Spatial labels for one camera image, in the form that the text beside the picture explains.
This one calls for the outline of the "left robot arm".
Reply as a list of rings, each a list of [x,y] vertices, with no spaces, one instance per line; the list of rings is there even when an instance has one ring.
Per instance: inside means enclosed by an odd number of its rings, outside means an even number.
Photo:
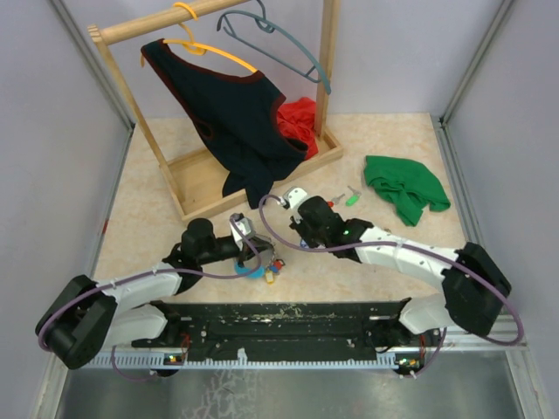
[[[119,345],[175,345],[182,335],[181,316],[163,299],[191,289],[205,277],[207,264],[231,260],[245,277],[265,267],[264,257],[273,251],[271,240],[256,233],[250,219],[237,214],[229,225],[229,235],[216,237],[210,220],[189,222],[167,257],[128,278],[74,277],[37,323],[39,346],[78,369],[101,350]]]

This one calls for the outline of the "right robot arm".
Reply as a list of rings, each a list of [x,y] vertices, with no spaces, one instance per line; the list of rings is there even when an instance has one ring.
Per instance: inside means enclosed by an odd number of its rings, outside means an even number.
[[[481,338],[491,332],[512,286],[481,245],[452,249],[394,236],[362,219],[342,219],[322,197],[300,188],[284,198],[291,229],[311,251],[391,268],[437,289],[404,304],[390,323],[396,343],[407,346],[423,332],[451,325]]]

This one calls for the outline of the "key with red tag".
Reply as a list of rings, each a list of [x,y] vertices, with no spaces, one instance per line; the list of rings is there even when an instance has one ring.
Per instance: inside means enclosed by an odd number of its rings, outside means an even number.
[[[342,199],[344,198],[344,194],[340,195],[340,196],[335,196],[332,199],[327,201],[327,204],[329,207],[334,207],[335,205],[338,205]]]

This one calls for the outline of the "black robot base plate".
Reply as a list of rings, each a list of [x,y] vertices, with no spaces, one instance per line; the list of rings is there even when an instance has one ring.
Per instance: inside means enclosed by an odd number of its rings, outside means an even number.
[[[186,350],[190,361],[373,361],[397,347],[435,347],[440,336],[408,331],[404,302],[165,304],[162,335],[134,348]]]

